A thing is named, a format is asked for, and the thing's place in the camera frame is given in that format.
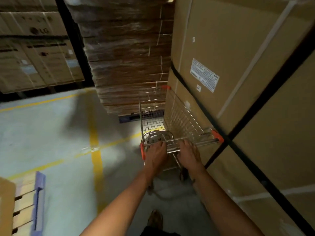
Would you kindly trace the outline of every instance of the forearm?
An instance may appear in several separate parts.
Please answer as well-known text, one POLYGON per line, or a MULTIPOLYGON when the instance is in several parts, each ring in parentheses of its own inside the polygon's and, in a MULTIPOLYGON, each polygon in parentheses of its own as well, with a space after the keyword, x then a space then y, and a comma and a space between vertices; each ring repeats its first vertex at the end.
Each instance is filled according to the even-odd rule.
POLYGON ((153 176, 142 170, 129 187, 114 199, 80 236, 125 235, 153 176))
POLYGON ((195 173, 195 184, 220 234, 263 235, 251 219, 222 190, 204 167, 195 173))

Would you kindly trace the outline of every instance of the metal shopping cart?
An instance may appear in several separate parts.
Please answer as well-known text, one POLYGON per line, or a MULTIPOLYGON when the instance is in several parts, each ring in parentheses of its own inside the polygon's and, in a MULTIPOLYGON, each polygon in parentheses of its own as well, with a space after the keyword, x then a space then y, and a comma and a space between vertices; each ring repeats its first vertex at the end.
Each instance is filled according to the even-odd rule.
POLYGON ((166 142, 167 154, 172 157, 164 170, 178 168, 180 180, 188 177, 187 170, 177 159, 180 140, 189 139, 197 146, 223 142, 223 138, 215 130, 209 129, 208 132, 202 130, 184 103, 168 85, 141 89, 139 110, 142 159, 145 160, 150 145, 157 141, 166 142))

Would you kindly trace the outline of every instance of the gray floor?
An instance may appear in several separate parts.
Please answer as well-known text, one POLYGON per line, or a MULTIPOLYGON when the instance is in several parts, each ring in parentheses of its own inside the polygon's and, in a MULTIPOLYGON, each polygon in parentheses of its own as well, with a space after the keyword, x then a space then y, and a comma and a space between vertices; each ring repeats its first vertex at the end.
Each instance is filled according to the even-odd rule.
MULTIPOLYGON (((44 236, 75 236, 97 215, 89 142, 86 95, 83 90, 0 104, 0 176, 15 178, 41 170, 47 177, 44 236), (15 108, 49 99, 59 100, 15 108)), ((107 115, 94 92, 94 107, 103 163, 103 201, 110 203, 143 167, 140 122, 120 124, 107 115)), ((153 209, 164 218, 164 230, 186 235, 218 235, 189 181, 176 170, 154 180, 153 195, 142 200, 127 235, 140 235, 153 209)))

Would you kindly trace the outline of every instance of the foot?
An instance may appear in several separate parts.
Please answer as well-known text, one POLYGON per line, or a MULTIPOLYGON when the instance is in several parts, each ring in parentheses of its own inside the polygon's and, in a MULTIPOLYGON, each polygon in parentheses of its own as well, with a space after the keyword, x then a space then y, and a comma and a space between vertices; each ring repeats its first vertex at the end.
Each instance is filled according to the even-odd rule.
POLYGON ((163 230, 163 216, 158 210, 151 212, 147 226, 163 230))

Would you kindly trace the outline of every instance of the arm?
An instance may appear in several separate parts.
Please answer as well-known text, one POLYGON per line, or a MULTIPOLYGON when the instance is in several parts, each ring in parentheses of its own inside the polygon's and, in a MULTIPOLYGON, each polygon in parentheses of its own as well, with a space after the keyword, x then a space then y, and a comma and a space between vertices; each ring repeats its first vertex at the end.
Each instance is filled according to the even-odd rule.
POLYGON ((196 146, 187 140, 181 142, 178 159, 195 179, 202 201, 222 236, 263 236, 260 229, 208 174, 196 146))
POLYGON ((136 210, 153 177, 167 159, 166 143, 152 145, 143 170, 119 196, 116 197, 80 234, 80 236, 122 236, 136 213, 136 210))

